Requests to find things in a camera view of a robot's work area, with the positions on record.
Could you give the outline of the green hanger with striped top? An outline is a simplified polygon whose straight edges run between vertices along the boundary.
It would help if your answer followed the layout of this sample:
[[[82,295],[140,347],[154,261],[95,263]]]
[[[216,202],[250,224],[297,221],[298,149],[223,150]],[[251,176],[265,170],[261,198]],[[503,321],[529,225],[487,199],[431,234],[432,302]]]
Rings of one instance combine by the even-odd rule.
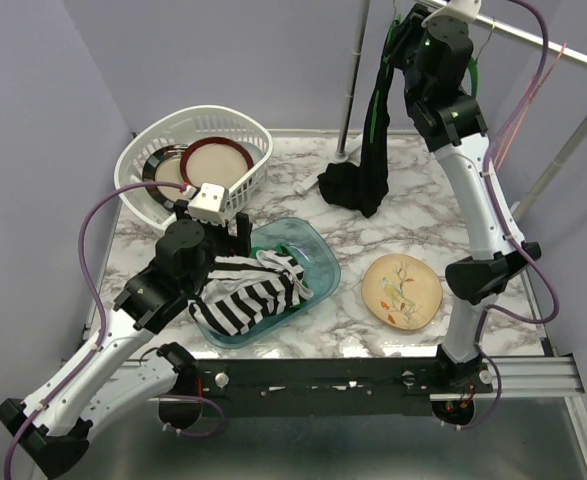
[[[491,38],[493,36],[493,32],[496,29],[497,19],[495,17],[492,18],[491,27],[489,30],[489,34],[484,41],[484,43],[479,47],[477,54],[474,57],[471,57],[469,63],[467,65],[467,71],[470,78],[470,87],[471,87],[471,96],[476,98],[479,93],[479,59],[482,55],[484,49],[487,47]]]

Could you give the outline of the black white striped tank top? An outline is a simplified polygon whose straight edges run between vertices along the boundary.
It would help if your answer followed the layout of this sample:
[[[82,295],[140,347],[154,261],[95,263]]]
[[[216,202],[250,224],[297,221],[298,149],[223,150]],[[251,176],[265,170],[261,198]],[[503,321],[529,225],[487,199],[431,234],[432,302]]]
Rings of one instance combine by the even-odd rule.
[[[303,266],[289,250],[257,248],[248,257],[216,257],[186,313],[204,329],[233,337],[313,297]]]

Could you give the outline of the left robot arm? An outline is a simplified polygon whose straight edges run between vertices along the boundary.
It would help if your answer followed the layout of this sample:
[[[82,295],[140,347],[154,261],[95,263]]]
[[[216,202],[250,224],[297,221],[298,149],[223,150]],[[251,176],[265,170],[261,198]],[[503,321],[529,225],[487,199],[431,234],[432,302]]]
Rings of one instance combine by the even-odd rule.
[[[249,255],[252,224],[235,217],[211,223],[177,206],[177,219],[157,241],[155,255],[125,284],[110,311],[101,310],[98,331],[36,391],[0,404],[0,421],[12,436],[3,475],[11,476],[22,449],[48,479],[56,479],[87,452],[92,440],[134,407],[158,396],[184,398],[198,406],[198,362],[177,343],[164,344],[153,358],[120,378],[114,375],[195,299],[219,256]]]

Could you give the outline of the green tank top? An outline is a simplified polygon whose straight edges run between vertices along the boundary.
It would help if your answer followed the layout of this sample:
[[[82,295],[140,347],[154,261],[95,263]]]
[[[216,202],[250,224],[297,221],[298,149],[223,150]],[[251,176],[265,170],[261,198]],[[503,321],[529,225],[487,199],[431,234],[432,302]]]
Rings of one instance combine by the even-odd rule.
[[[260,251],[271,251],[271,252],[275,252],[277,255],[290,256],[290,257],[294,256],[294,252],[289,246],[278,244],[278,245],[269,246],[269,247],[254,246],[251,249],[249,257],[256,258],[257,254]]]

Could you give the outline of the green hanger with black top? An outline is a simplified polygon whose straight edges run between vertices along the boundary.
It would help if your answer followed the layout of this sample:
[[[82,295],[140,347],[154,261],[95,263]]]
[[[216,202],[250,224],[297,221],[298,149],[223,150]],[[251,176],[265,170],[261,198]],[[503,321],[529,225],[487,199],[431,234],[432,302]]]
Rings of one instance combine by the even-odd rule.
[[[386,109],[386,102],[388,98],[388,92],[391,87],[392,76],[391,67],[389,65],[389,57],[387,49],[390,45],[393,32],[402,21],[402,15],[398,13],[396,2],[392,2],[394,18],[390,23],[387,34],[384,41],[384,47],[380,58],[380,66],[376,78],[375,88],[372,95],[372,111],[370,113],[370,128],[369,128],[369,143],[373,144],[376,140],[376,133],[378,132],[378,124],[382,111]]]

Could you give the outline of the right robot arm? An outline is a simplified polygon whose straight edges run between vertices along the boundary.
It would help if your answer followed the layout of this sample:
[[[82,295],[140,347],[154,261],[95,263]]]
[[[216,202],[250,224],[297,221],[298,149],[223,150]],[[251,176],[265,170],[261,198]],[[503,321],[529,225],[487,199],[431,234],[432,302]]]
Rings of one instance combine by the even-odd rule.
[[[453,392],[480,371],[479,335],[488,308],[531,260],[541,256],[513,220],[494,167],[485,162],[488,127],[462,81],[473,53],[459,14],[414,5],[391,35],[388,62],[404,76],[409,118],[453,189],[467,230],[470,254],[445,269],[454,295],[451,318],[436,354],[433,379]]]

